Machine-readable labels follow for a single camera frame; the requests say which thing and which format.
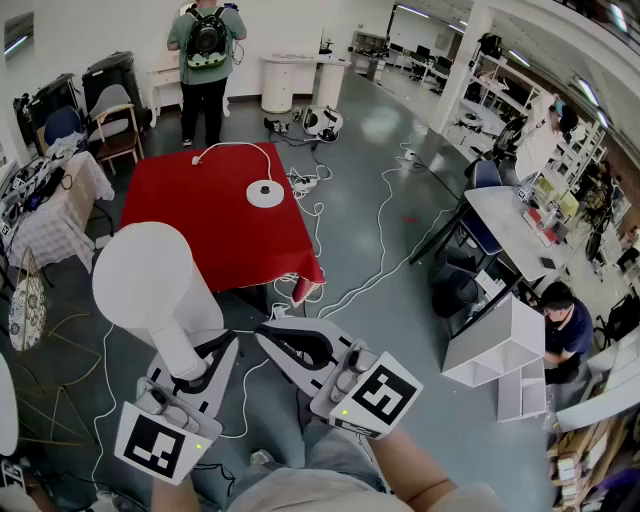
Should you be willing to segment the white metal shelving rack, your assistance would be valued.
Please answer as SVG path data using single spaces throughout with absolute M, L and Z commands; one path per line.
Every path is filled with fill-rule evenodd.
M 534 99 L 548 91 L 538 81 L 517 71 L 505 58 L 495 59 L 480 53 L 470 66 L 472 76 L 459 110 L 454 115 L 450 133 L 472 157 L 493 147 L 506 124 L 528 113 Z M 558 144 L 549 165 L 567 177 L 582 172 L 591 162 L 608 157 L 605 131 L 597 121 L 581 119 L 584 137 L 572 137 Z

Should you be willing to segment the white cube shelf unit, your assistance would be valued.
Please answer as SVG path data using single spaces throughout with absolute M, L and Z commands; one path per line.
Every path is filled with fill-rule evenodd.
M 545 318 L 511 296 L 454 337 L 442 374 L 471 388 L 495 381 L 499 423 L 547 412 Z

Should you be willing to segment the person's right forearm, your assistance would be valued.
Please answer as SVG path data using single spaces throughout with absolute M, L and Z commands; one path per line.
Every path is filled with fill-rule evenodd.
M 457 488 L 439 463 L 399 427 L 381 439 L 370 439 L 369 445 L 391 490 L 414 512 L 428 512 Z

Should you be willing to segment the checkered cloth covered table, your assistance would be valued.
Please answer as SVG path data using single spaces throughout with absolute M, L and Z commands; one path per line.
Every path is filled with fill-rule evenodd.
M 18 268 L 24 251 L 29 249 L 39 268 L 77 257 L 87 271 L 92 270 L 95 243 L 85 229 L 94 203 L 113 200 L 115 192 L 88 152 L 73 156 L 64 170 L 54 194 L 3 238 L 11 266 Z

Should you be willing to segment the white dressing table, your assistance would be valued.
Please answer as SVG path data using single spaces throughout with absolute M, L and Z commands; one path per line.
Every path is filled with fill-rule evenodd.
M 147 77 L 147 99 L 152 115 L 150 127 L 155 128 L 164 107 L 178 106 L 183 110 L 180 72 L 177 67 L 151 70 L 147 72 Z

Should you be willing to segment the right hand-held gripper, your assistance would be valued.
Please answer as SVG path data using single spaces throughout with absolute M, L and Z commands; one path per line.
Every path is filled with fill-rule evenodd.
M 363 342 L 351 347 L 354 339 L 326 319 L 276 319 L 255 336 L 293 384 L 316 395 L 314 415 L 369 439 L 389 435 L 424 389 L 390 353 L 375 354 Z

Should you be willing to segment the person's white shirt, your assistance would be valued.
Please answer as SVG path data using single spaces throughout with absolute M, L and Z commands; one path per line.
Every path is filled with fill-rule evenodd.
M 396 496 L 328 470 L 280 468 L 238 495 L 227 512 L 415 512 Z M 484 483 L 458 487 L 427 512 L 507 512 Z

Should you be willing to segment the blue padded chair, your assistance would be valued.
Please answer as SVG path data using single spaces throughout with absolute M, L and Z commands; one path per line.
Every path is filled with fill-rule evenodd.
M 54 111 L 48 118 L 44 127 L 44 140 L 48 146 L 52 146 L 58 139 L 86 133 L 83 121 L 78 111 L 71 105 L 65 105 Z

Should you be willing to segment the white curved desk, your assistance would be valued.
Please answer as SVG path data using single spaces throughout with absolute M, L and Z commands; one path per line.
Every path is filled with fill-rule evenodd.
M 321 66 L 318 92 L 313 105 L 335 109 L 338 104 L 345 71 L 350 62 L 330 54 L 271 54 L 263 62 L 261 108 L 270 114 L 287 113 L 293 105 L 293 88 L 297 66 Z

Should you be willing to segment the red cloth covered table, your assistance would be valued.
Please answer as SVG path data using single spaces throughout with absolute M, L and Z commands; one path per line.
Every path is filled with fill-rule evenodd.
M 137 163 L 121 224 L 156 221 L 187 240 L 209 289 L 222 292 L 271 283 L 287 274 L 304 300 L 325 278 L 277 148 L 272 143 L 219 146 L 192 162 L 196 151 L 148 157 Z M 273 180 L 285 191 L 274 208 L 257 208 L 247 187 Z

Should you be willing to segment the white round kettle base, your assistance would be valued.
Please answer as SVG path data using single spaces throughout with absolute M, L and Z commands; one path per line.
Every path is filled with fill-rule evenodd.
M 246 190 L 247 201 L 254 207 L 274 208 L 284 200 L 283 186 L 273 180 L 258 180 L 251 183 Z

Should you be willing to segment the patterned fabric bag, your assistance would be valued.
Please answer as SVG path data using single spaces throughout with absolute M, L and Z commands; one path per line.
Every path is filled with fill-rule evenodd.
M 17 352 L 26 352 L 41 339 L 47 314 L 44 281 L 30 248 L 23 253 L 9 310 L 9 336 Z

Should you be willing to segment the white electric kettle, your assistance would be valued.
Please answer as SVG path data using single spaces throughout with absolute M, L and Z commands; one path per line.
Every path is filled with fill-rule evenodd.
M 92 290 L 106 319 L 155 347 L 173 377 L 204 375 L 208 365 L 188 336 L 221 330 L 224 320 L 177 229 L 159 222 L 120 229 L 97 259 Z

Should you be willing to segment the wooden chair gray cushion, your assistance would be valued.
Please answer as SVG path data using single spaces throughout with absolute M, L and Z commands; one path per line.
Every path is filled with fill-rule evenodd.
M 116 174 L 115 159 L 130 155 L 137 164 L 144 157 L 135 105 L 122 85 L 106 87 L 89 117 L 96 125 L 89 143 L 97 145 L 95 159 L 100 166 L 107 163 Z

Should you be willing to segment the black round stool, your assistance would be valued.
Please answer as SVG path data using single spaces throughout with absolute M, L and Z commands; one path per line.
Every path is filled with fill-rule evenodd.
M 463 272 L 455 271 L 434 287 L 432 307 L 441 318 L 450 318 L 467 306 L 473 305 L 479 296 L 475 279 Z

